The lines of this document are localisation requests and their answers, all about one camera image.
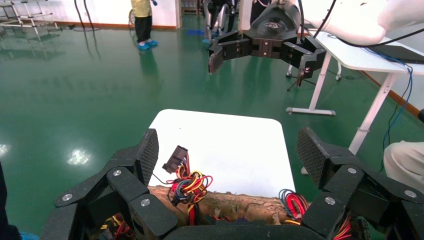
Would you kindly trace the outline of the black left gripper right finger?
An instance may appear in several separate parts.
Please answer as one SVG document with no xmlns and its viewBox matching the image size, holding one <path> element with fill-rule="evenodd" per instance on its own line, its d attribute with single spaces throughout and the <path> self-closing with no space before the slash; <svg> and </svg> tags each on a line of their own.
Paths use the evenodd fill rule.
<svg viewBox="0 0 424 240">
<path fill-rule="evenodd" d="M 302 226 L 332 240 L 352 214 L 387 240 L 423 239 L 424 196 L 417 189 L 372 170 L 346 147 L 325 143 L 308 127 L 299 130 L 296 150 L 320 190 Z"/>
</svg>

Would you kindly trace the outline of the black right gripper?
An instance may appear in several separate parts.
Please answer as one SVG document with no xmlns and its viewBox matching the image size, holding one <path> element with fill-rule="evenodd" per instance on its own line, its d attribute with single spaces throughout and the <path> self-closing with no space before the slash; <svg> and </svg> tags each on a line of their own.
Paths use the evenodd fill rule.
<svg viewBox="0 0 424 240">
<path fill-rule="evenodd" d="M 323 66 L 325 48 L 313 37 L 306 36 L 297 43 L 300 27 L 300 12 L 289 1 L 271 3 L 251 24 L 246 36 L 238 31 L 231 31 L 211 40 L 209 46 L 208 72 L 215 74 L 224 61 L 245 56 L 283 59 L 290 66 L 297 68 L 295 84 L 312 78 L 314 71 Z"/>
</svg>

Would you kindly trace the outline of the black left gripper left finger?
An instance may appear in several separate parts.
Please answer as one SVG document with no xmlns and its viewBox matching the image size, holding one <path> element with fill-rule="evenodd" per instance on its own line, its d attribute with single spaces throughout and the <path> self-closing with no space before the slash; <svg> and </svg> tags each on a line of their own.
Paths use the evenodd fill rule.
<svg viewBox="0 0 424 240">
<path fill-rule="evenodd" d="M 54 238 L 88 240 L 121 214 L 137 240 L 163 240 L 178 219 L 148 189 L 158 156 L 157 131 L 149 128 L 138 144 L 116 151 L 102 170 L 61 193 L 54 202 Z"/>
</svg>

